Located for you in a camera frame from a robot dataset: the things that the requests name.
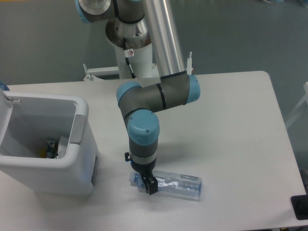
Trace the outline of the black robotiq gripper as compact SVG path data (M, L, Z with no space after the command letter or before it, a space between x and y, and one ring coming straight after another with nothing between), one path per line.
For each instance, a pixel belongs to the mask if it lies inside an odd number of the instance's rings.
M132 168L141 174L141 178L145 182L147 193L149 195L157 193L158 181L152 173L156 164L156 153L148 157L140 157L132 152L126 152L124 156L125 161L130 162Z

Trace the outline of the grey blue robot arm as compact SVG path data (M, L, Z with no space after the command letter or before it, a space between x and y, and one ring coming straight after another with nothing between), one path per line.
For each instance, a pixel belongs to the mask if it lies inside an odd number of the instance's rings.
M105 33L128 70L129 82L116 92L129 138L125 160L140 173L148 194L158 191L153 176L160 132L156 113L197 101L200 85L185 64L176 24L167 0L77 0L80 18L87 23L106 20ZM160 82L146 87L138 80L144 77L142 66L151 61L133 61L136 51L150 47L154 51Z

